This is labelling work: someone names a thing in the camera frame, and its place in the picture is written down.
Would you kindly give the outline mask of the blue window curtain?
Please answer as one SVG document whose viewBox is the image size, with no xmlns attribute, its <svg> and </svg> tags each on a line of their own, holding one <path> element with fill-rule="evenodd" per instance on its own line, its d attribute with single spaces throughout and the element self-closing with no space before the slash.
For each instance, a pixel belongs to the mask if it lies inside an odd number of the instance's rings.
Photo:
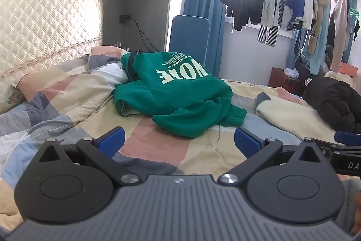
<svg viewBox="0 0 361 241">
<path fill-rule="evenodd" d="M 205 67 L 213 76 L 218 76 L 222 60 L 223 34 L 226 7 L 220 0 L 185 0 L 184 14 L 204 17 L 209 20 L 210 30 Z"/>
</svg>

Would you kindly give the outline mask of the pink hanging garment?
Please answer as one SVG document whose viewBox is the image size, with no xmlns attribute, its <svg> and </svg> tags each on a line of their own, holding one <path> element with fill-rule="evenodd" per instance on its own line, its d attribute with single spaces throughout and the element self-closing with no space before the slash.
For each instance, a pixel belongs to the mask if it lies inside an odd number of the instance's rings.
<svg viewBox="0 0 361 241">
<path fill-rule="evenodd" d="M 331 0 L 331 13 L 335 25 L 331 70 L 338 73 L 347 39 L 347 0 Z"/>
</svg>

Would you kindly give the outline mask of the black jacket on bed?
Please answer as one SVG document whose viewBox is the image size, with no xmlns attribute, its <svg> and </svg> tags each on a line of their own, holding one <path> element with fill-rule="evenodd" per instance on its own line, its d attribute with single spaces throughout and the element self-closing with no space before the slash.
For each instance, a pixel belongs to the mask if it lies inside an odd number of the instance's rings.
<svg viewBox="0 0 361 241">
<path fill-rule="evenodd" d="M 360 133 L 360 95 L 348 83 L 318 76 L 305 86 L 303 99 L 335 131 Z"/>
</svg>

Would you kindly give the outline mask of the blue hanging shirt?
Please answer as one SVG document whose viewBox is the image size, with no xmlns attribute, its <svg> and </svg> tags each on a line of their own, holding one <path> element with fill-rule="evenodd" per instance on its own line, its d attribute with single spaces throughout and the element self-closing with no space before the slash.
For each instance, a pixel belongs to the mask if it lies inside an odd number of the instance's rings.
<svg viewBox="0 0 361 241">
<path fill-rule="evenodd" d="M 282 25 L 302 23 L 303 29 L 310 30 L 313 12 L 313 0 L 286 0 Z"/>
</svg>

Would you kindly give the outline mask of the light blue hanging jeans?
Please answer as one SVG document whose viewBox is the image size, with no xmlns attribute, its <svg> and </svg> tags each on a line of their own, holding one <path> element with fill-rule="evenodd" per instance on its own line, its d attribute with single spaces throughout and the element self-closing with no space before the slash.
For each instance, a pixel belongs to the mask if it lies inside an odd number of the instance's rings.
<svg viewBox="0 0 361 241">
<path fill-rule="evenodd" d="M 330 16 L 330 0 L 329 4 L 323 10 L 322 14 L 322 26 L 321 32 L 318 35 L 316 49 L 313 54 L 308 53 L 304 54 L 306 63 L 309 66 L 310 74 L 317 75 L 319 70 L 322 68 L 322 65 L 325 61 L 325 53 L 327 46 L 327 35 L 329 30 L 329 16 Z M 286 58 L 286 68 L 293 69 L 296 66 L 296 60 L 301 55 L 301 45 L 306 45 L 306 33 L 307 30 L 295 30 L 292 46 Z"/>
</svg>

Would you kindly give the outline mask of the green hooded sweatshirt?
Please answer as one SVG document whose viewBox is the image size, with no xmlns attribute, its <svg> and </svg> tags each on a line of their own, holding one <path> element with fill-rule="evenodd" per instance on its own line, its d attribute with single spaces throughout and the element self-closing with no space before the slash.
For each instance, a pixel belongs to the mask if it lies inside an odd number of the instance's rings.
<svg viewBox="0 0 361 241">
<path fill-rule="evenodd" d="M 120 116 L 144 114 L 167 133 L 192 139 L 214 125 L 243 125 L 247 111 L 231 103 L 229 85 L 190 55 L 127 53 L 121 62 L 129 82 L 114 90 Z"/>
</svg>

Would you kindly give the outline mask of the patchwork pastel quilt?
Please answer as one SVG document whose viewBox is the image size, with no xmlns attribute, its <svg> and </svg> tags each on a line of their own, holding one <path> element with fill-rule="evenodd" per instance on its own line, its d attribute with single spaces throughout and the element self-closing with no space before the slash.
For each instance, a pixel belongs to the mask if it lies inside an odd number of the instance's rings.
<svg viewBox="0 0 361 241">
<path fill-rule="evenodd" d="M 1 226 L 12 230 L 22 222 L 14 189 L 28 164 L 49 138 L 74 145 L 85 137 L 99 138 L 115 127 L 125 130 L 125 143 L 114 159 L 140 177 L 150 174 L 210 174 L 218 177 L 245 160 L 234 144 L 237 127 L 214 125 L 192 139 L 172 135 L 150 116 L 122 117 L 114 105 L 116 86 L 129 82 L 121 62 L 124 50 L 99 46 L 78 63 L 81 71 L 59 80 L 42 70 L 24 76 L 20 90 L 25 110 L 1 115 Z M 275 137 L 298 145 L 302 139 L 272 125 L 256 112 L 259 102 L 278 97 L 308 106 L 281 88 L 224 81 L 233 91 L 231 103 L 245 109 L 241 127 L 261 139 Z"/>
</svg>

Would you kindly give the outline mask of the blue upholstered chair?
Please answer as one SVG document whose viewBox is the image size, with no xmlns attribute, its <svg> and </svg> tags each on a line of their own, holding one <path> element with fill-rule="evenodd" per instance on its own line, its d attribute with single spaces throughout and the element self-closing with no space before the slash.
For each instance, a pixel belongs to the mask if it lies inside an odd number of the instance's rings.
<svg viewBox="0 0 361 241">
<path fill-rule="evenodd" d="M 169 50 L 189 54 L 202 66 L 205 65 L 210 22 L 198 16 L 178 15 L 173 18 Z"/>
</svg>

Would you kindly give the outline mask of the black wall charger plug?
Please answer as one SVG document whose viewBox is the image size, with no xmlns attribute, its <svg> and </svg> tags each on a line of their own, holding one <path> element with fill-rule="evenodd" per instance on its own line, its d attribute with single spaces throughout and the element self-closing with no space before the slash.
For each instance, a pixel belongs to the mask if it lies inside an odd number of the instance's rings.
<svg viewBox="0 0 361 241">
<path fill-rule="evenodd" d="M 119 16 L 119 23 L 120 24 L 124 24 L 127 20 L 130 19 L 130 16 L 129 15 L 120 15 Z"/>
</svg>

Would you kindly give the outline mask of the cream fleece blanket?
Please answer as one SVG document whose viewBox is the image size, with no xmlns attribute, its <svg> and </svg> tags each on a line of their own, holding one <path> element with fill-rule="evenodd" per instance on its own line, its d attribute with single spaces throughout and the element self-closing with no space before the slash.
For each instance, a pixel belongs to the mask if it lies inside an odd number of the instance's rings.
<svg viewBox="0 0 361 241">
<path fill-rule="evenodd" d="M 336 143 L 336 131 L 321 119 L 313 108 L 270 96 L 259 102 L 256 112 L 272 125 L 300 139 L 310 137 Z"/>
</svg>

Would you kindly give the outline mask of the quilted cream headboard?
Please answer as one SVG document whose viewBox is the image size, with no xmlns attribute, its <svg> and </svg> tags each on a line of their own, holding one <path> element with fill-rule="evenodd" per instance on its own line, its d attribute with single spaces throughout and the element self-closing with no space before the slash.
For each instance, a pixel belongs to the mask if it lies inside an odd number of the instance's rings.
<svg viewBox="0 0 361 241">
<path fill-rule="evenodd" d="M 102 44 L 103 0 L 1 0 L 1 82 Z"/>
</svg>

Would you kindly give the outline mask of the dark red wooden box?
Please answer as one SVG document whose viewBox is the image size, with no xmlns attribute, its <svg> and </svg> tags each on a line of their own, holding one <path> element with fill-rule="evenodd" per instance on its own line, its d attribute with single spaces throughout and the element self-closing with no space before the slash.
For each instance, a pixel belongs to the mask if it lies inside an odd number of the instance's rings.
<svg viewBox="0 0 361 241">
<path fill-rule="evenodd" d="M 294 79 L 287 76 L 281 68 L 272 68 L 268 86 L 273 88 L 282 87 L 299 97 L 303 95 L 305 90 L 305 85 L 300 78 Z"/>
</svg>

